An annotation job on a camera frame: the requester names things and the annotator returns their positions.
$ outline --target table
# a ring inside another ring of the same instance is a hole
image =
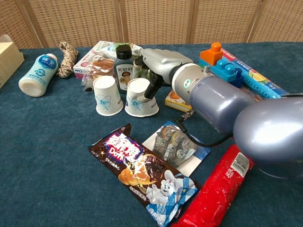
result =
[[[147,47],[179,51],[198,63],[200,51],[210,44],[143,46]],[[303,43],[223,44],[223,48],[286,91],[303,91]],[[90,47],[77,49],[79,60]],[[18,80],[37,56],[53,53],[61,62],[63,54],[58,48],[21,52],[25,62],[0,89],[0,226],[156,227],[146,209],[87,146],[127,123],[133,126],[131,136],[145,141],[182,114],[164,105],[170,88],[157,93],[160,111],[155,116],[138,119],[123,110],[104,117],[96,112],[93,92],[84,92],[74,75],[54,77],[43,97],[23,94]],[[204,142],[221,137],[198,115],[186,126]],[[231,144],[229,140],[213,148],[191,178],[203,184]],[[253,168],[222,226],[301,227],[302,188],[302,180],[277,180]]]

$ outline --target product label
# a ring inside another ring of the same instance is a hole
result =
[[[119,163],[133,163],[142,153],[142,147],[124,134],[113,134],[104,143],[108,154]]]
[[[127,84],[131,80],[133,67],[132,64],[121,64],[116,66],[120,89],[127,90]]]
[[[247,173],[250,167],[250,161],[246,158],[242,153],[238,153],[236,158],[231,164],[231,168],[236,171],[242,178],[244,178],[245,174]],[[228,171],[226,175],[232,177],[232,172]]]
[[[43,74],[43,71],[44,71],[43,69],[35,70],[35,74],[33,73],[29,74],[26,79],[30,78],[32,80],[35,80],[45,87],[46,82],[42,79],[42,77],[45,76],[45,72]]]
[[[231,53],[229,53],[228,51],[224,50],[223,48],[221,48],[221,50],[223,51],[223,56],[225,58],[227,58],[230,61],[233,61],[235,59],[237,59],[235,56],[233,56]]]
[[[55,59],[48,55],[41,56],[38,61],[46,69],[54,70],[57,67]]]

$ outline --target gray robot arm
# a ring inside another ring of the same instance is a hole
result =
[[[303,94],[255,102],[180,53],[146,49],[143,61],[158,79],[144,96],[154,95],[163,82],[170,84],[219,132],[233,132],[237,146],[263,172],[303,177]]]

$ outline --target red package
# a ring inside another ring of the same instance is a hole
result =
[[[246,173],[253,163],[236,145],[228,148],[189,205],[173,227],[217,227],[237,195]]]

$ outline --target white plastic bottle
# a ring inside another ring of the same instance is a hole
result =
[[[58,70],[57,57],[51,53],[37,57],[31,69],[19,80],[19,88],[28,96],[40,97]]]

